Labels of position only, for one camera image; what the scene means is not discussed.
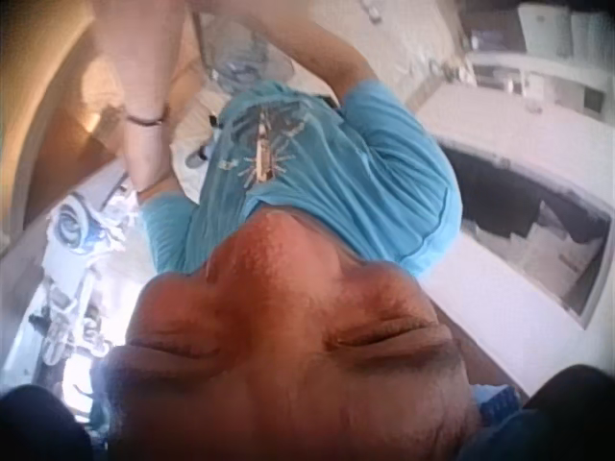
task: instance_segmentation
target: person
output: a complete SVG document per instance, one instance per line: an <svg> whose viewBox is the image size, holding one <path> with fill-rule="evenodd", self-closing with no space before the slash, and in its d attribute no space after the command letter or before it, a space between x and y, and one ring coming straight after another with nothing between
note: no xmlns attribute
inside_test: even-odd
<svg viewBox="0 0 615 461"><path fill-rule="evenodd" d="M107 360L111 456L450 459L480 415L417 278L459 232L451 165L367 60L293 2L190 5L264 36L340 107L274 82L236 96L196 205L165 123L185 4L94 1L160 272Z"/></svg>

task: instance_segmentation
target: blue t-shirt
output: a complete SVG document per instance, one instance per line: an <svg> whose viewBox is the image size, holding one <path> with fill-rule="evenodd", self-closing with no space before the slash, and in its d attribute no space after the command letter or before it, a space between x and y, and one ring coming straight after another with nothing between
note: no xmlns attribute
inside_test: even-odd
<svg viewBox="0 0 615 461"><path fill-rule="evenodd" d="M383 84L359 84L331 109L265 82L234 98L195 205L165 193L142 208L159 272L191 273L259 206L318 219L365 260L420 276L459 231L455 174Z"/></svg>

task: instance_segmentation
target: bracelet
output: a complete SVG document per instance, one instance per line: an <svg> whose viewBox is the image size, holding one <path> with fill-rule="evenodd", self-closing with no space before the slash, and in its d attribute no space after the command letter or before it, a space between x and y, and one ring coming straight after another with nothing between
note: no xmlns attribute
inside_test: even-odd
<svg viewBox="0 0 615 461"><path fill-rule="evenodd" d="M168 118L169 118L169 105L168 104L164 106L164 112L162 113L162 117L157 120L143 120L142 118L135 117L133 115L130 115L129 113L126 114L127 121L134 123L135 125L138 125L139 127L146 127L146 128L159 127Z"/></svg>

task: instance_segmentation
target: short sleeve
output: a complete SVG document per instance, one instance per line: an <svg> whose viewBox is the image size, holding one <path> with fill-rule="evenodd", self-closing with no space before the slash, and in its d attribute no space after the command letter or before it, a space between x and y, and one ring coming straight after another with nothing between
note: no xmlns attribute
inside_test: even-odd
<svg viewBox="0 0 615 461"><path fill-rule="evenodd" d="M150 251L159 274L183 270L187 233L196 208L179 192L159 195L141 207Z"/></svg>
<svg viewBox="0 0 615 461"><path fill-rule="evenodd" d="M341 115L385 172L391 194L406 208L408 225L422 243L399 262L424 273L451 246L461 224L461 198L453 167L418 120L393 92L366 81L342 101Z"/></svg>

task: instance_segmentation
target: closed eye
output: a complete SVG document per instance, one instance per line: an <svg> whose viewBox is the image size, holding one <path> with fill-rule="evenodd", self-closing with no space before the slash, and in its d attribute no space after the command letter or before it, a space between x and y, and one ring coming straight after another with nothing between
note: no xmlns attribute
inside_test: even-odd
<svg viewBox="0 0 615 461"><path fill-rule="evenodd" d="M371 346L414 331L415 329L432 327L434 325L435 322L425 321L416 317L404 317L380 322L377 325L353 328L334 336L329 343L334 349L339 347L358 348Z"/></svg>

